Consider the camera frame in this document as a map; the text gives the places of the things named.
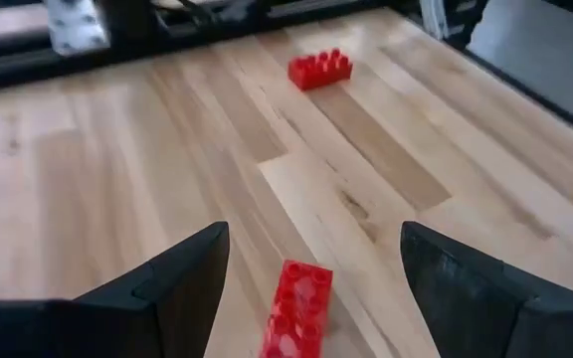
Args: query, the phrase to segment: red lego brick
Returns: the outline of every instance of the red lego brick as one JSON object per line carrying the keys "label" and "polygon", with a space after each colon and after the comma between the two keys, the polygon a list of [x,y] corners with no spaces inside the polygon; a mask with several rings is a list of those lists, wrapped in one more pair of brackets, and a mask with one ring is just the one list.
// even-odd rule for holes
{"label": "red lego brick", "polygon": [[312,90],[350,79],[353,64],[339,49],[330,55],[321,52],[317,56],[304,56],[288,63],[288,77],[300,90]]}
{"label": "red lego brick", "polygon": [[261,358],[318,358],[333,271],[286,260]]}

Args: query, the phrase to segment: wooden floor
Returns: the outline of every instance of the wooden floor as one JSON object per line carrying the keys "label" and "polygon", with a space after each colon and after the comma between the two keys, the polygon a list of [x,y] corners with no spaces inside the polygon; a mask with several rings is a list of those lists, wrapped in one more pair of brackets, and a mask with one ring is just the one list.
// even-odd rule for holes
{"label": "wooden floor", "polygon": [[[308,93],[295,54],[353,78]],[[282,260],[335,270],[325,357],[438,356],[404,220],[573,288],[573,130],[389,10],[0,91],[0,298],[74,297],[231,226],[208,357],[255,357]]]}

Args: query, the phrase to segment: black metal frame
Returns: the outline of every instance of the black metal frame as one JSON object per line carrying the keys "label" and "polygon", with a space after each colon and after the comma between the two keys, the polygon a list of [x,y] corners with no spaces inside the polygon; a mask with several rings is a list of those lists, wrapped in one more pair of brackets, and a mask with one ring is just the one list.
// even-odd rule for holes
{"label": "black metal frame", "polygon": [[[189,12],[178,12],[163,22],[149,0],[96,1],[106,14],[115,15],[108,17],[109,50],[61,57],[52,50],[47,29],[0,37],[0,89],[378,7],[391,7],[404,15],[418,10],[417,0],[301,0],[278,5],[269,5],[270,0],[222,0],[201,5],[213,21],[197,21]],[[454,13],[455,6],[447,6],[449,23],[452,19],[455,25],[464,25],[464,30],[446,43],[573,125],[573,115],[567,110],[466,50],[486,3],[478,0],[465,13]]]}

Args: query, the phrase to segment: toy brick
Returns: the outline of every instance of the toy brick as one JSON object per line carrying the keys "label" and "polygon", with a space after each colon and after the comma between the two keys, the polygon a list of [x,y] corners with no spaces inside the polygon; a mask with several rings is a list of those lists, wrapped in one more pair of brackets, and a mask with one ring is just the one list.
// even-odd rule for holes
{"label": "toy brick", "polygon": [[288,77],[301,90],[312,90],[350,79],[353,64],[339,49],[317,56],[297,57],[288,63]]}
{"label": "toy brick", "polygon": [[318,358],[333,271],[286,260],[261,358]]}

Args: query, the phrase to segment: lego brick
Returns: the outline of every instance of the lego brick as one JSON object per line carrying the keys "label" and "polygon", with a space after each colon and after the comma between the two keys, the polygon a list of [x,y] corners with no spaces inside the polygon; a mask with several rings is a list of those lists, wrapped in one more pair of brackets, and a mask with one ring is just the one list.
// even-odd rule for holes
{"label": "lego brick", "polygon": [[288,63],[288,77],[300,90],[312,90],[350,79],[353,64],[339,49],[330,54],[297,57]]}
{"label": "lego brick", "polygon": [[261,358],[318,358],[333,271],[286,260]]}

